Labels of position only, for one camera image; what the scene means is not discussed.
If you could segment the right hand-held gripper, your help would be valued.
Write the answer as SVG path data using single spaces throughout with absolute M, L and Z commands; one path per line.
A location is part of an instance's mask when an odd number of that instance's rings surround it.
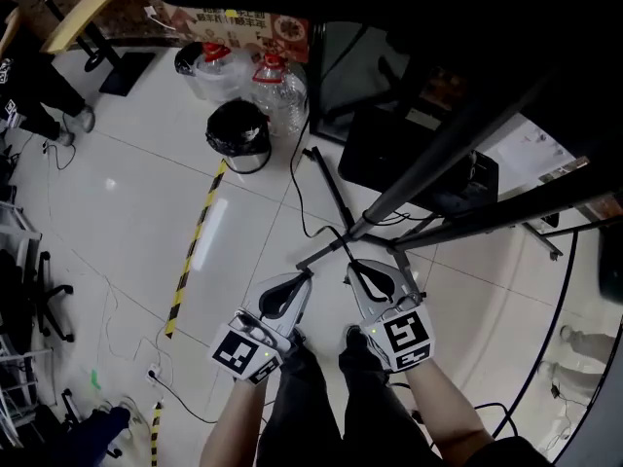
M 434 332 L 414 280 L 391 265 L 375 260 L 351 261 L 347 279 L 363 319 L 369 346 L 383 369 L 401 373 L 428 360 L 434 353 Z

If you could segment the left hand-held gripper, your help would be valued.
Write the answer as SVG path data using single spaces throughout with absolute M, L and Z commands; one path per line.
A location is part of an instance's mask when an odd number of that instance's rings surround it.
M 236 380 L 260 384 L 277 370 L 292 347 L 291 334 L 301 321 L 312 292 L 309 270 L 288 272 L 252 287 L 233 320 L 223 323 L 208 358 Z

